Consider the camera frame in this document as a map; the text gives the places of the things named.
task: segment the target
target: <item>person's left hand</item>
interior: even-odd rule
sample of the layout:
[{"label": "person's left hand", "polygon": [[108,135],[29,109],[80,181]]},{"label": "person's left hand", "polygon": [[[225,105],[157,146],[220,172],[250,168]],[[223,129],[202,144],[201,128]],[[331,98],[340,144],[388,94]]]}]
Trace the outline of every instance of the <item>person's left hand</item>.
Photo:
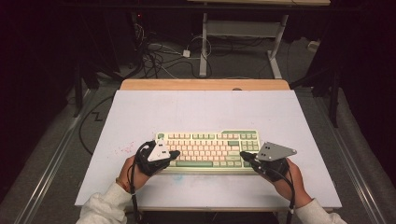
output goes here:
[{"label": "person's left hand", "polygon": [[[132,164],[134,163],[134,156],[128,158],[125,160],[125,163],[122,166],[122,169],[120,171],[120,176],[119,176],[119,181],[124,185],[128,187],[128,192],[131,192],[131,190],[129,189],[129,183],[128,183],[128,176],[131,177],[131,172],[132,172],[132,168],[129,169]],[[146,182],[149,180],[149,176],[143,174],[140,169],[139,166],[136,165],[134,168],[134,189],[138,190],[140,188],[142,188]]]}]

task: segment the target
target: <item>keyboard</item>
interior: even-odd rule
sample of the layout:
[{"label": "keyboard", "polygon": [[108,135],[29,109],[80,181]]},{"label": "keyboard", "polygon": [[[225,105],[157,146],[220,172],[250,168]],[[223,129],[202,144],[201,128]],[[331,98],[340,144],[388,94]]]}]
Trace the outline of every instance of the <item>keyboard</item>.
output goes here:
[{"label": "keyboard", "polygon": [[240,151],[258,153],[257,131],[232,130],[219,133],[157,133],[169,151],[180,155],[162,174],[255,175]]}]

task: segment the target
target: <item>person's arm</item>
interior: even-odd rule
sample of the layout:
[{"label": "person's arm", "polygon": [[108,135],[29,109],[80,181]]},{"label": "person's arm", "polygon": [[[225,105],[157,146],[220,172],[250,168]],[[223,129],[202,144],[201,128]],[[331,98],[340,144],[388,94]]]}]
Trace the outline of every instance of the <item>person's arm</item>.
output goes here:
[{"label": "person's arm", "polygon": [[[292,176],[293,186],[295,190],[295,214],[304,224],[345,224],[346,222],[340,218],[338,214],[327,213],[318,203],[316,199],[305,191],[303,176],[300,168],[291,160],[288,160],[290,171],[286,178],[291,180]],[[263,175],[266,180],[270,181],[267,176]],[[281,179],[276,182],[271,182],[276,191],[285,199],[291,199],[291,189],[285,180]]]},{"label": "person's arm", "polygon": [[[82,206],[77,224],[82,223],[126,223],[125,207],[131,201],[128,176],[129,167],[134,162],[134,156],[126,159],[120,175],[107,192],[95,193]],[[134,168],[134,186],[136,190],[142,188],[149,177],[140,172],[139,167]]]}]

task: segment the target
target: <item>gray floor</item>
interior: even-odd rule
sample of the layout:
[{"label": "gray floor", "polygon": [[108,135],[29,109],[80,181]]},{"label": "gray floor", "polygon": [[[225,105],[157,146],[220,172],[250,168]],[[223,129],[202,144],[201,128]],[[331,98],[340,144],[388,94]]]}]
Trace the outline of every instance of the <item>gray floor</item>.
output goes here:
[{"label": "gray floor", "polygon": [[[213,44],[209,56],[210,78],[273,78],[264,55],[272,46],[271,40],[264,40],[255,47],[235,44],[232,52],[225,44],[221,44],[225,47],[216,47],[220,44]],[[307,44],[305,39],[291,45],[282,43],[276,58],[281,74],[288,82],[305,75],[314,57],[314,53],[306,49]],[[185,48],[172,43],[164,45],[163,50],[169,51],[181,52]],[[171,60],[177,56],[164,54],[163,57]],[[184,61],[191,63],[197,76],[198,61]],[[166,71],[161,70],[158,78],[193,78],[189,63],[174,66],[165,63]],[[125,66],[122,73],[129,71]],[[134,78],[143,76],[140,73]],[[94,151],[111,107],[111,100],[106,98],[120,86],[104,75],[99,75],[99,79],[101,85],[97,91],[85,91],[85,106],[77,118],[73,118],[75,106],[73,92],[70,93],[70,105],[48,127],[0,205],[0,223],[75,223],[78,220],[80,208],[75,207],[74,202],[91,160],[81,139],[88,150]],[[299,88],[296,93],[343,204],[343,208],[336,212],[347,223],[395,223],[395,188],[362,137],[342,90],[337,129],[327,117],[327,97],[314,98],[309,88]],[[279,219],[284,223],[284,214],[280,214]],[[293,218],[293,223],[300,223],[297,217]]]}]

